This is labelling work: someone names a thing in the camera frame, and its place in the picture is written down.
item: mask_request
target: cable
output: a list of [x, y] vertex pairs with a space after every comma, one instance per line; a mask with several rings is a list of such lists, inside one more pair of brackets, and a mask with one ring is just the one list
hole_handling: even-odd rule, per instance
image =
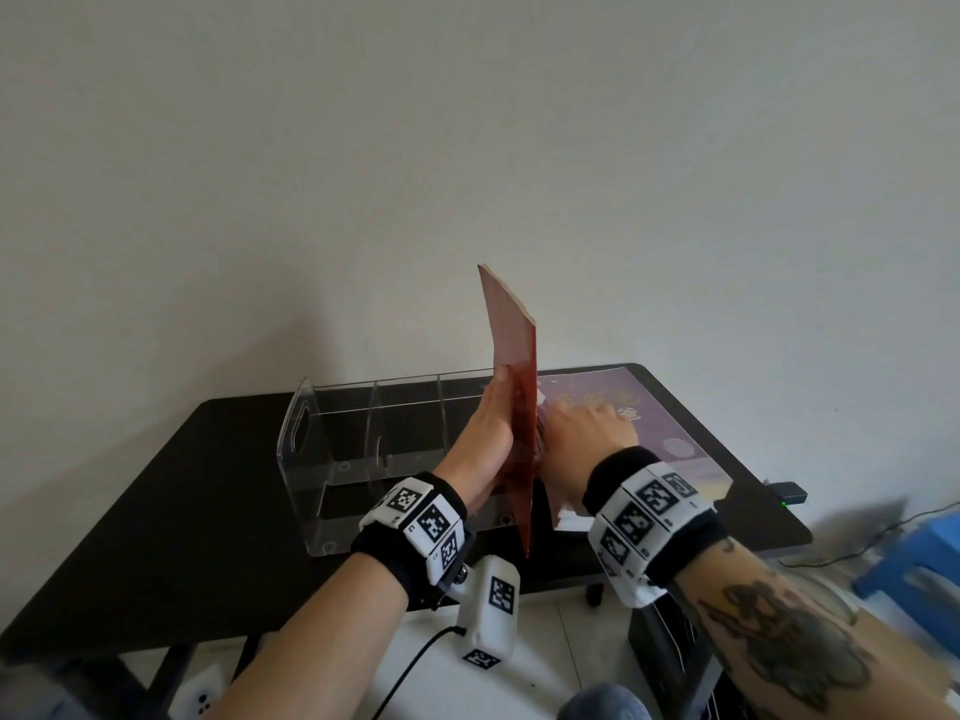
[[467, 630], [464, 629], [463, 627], [447, 627], [446, 629], [440, 629], [439, 631], [437, 631], [437, 633], [435, 633], [427, 641], [427, 643], [423, 645], [423, 648], [416, 653], [416, 656], [407, 665], [407, 668], [403, 670], [403, 674], [400, 675], [400, 679], [398, 679], [396, 681], [396, 684], [393, 685], [393, 689], [387, 693], [387, 696], [383, 699], [383, 702], [380, 702], [380, 706], [376, 709], [376, 712], [373, 714], [373, 717], [371, 717], [370, 720], [378, 720], [378, 717], [380, 717], [380, 714], [383, 713], [383, 709], [386, 708], [387, 703], [390, 702], [390, 698], [394, 696], [394, 693], [397, 692], [397, 689], [401, 686], [401, 683], [407, 678], [407, 675], [410, 674], [410, 670], [414, 668], [414, 665], [417, 663], [417, 660], [419, 660], [424, 655], [424, 653], [426, 653], [426, 651], [430, 648], [430, 646], [434, 642], [437, 642], [437, 640], [440, 637], [442, 637], [445, 634], [449, 634], [450, 632], [453, 632], [454, 634], [459, 635], [460, 637], [463, 637], [467, 633]]
[[777, 563], [780, 564], [785, 569], [822, 569], [827, 566], [833, 566], [834, 564], [839, 564], [841, 561], [849, 561], [850, 559], [859, 558], [860, 556], [865, 554], [867, 551], [869, 551], [871, 548], [873, 548], [875, 545], [877, 545], [877, 543], [879, 543], [884, 536], [890, 533], [890, 531], [895, 531], [898, 528], [905, 526], [907, 523], [913, 520], [917, 520], [918, 518], [922, 518], [923, 516], [933, 516], [937, 513], [948, 511], [950, 508], [956, 508], [958, 505], [960, 505], [960, 500], [955, 500], [954, 502], [948, 505], [944, 505], [942, 508], [924, 510], [923, 512], [918, 512], [914, 515], [910, 515], [910, 517], [905, 518], [904, 520], [900, 520], [898, 523], [894, 523], [893, 525], [888, 525], [882, 531], [878, 532], [876, 535], [870, 538], [870, 540], [867, 541], [867, 544], [863, 546], [863, 548], [861, 548], [856, 553], [847, 553], [846, 556], [838, 556], [835, 558], [831, 558], [830, 560], [825, 560], [822, 563], [784, 563], [782, 560], [778, 560]]

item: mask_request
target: red folder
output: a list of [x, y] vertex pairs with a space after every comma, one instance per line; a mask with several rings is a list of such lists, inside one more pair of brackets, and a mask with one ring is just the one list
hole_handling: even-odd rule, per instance
[[513, 377], [513, 451], [502, 479], [523, 550], [530, 555], [530, 511], [537, 444], [537, 325], [523, 303], [486, 265], [477, 265], [493, 335], [493, 366], [509, 366]]

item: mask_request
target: blue plastic chair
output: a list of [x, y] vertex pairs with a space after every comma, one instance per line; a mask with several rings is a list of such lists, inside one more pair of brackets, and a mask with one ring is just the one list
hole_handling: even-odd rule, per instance
[[960, 657], [960, 606], [908, 582], [906, 574], [917, 567], [960, 587], [960, 512], [928, 520], [906, 535], [852, 587], [862, 599], [874, 592], [887, 594], [946, 650]]

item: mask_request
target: black table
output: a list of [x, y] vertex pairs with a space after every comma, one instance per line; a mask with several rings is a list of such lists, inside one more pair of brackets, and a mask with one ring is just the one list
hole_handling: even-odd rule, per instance
[[[742, 544], [773, 555], [810, 542], [807, 527], [646, 368], [616, 366], [627, 367], [732, 478], [716, 507]], [[116, 682], [107, 675], [119, 670], [123, 652], [280, 629], [346, 558], [308, 556], [294, 520], [276, 460], [290, 399], [275, 393], [200, 404], [0, 635], [0, 657], [44, 666], [67, 685], [80, 675], [90, 680], [90, 667], [101, 668], [92, 674], [104, 683]], [[480, 533], [473, 551], [514, 563], [522, 593], [603, 579], [582, 534], [550, 528], [541, 488], [529, 559], [514, 528]], [[97, 661], [79, 662], [87, 659]], [[71, 689], [79, 691], [76, 683]]]

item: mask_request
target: finger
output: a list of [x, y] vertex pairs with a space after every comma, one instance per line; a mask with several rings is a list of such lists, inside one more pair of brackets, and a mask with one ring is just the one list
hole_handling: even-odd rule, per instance
[[493, 372], [493, 379], [483, 390], [478, 412], [489, 412], [495, 417], [510, 420], [514, 410], [514, 382], [510, 366], [499, 365]]

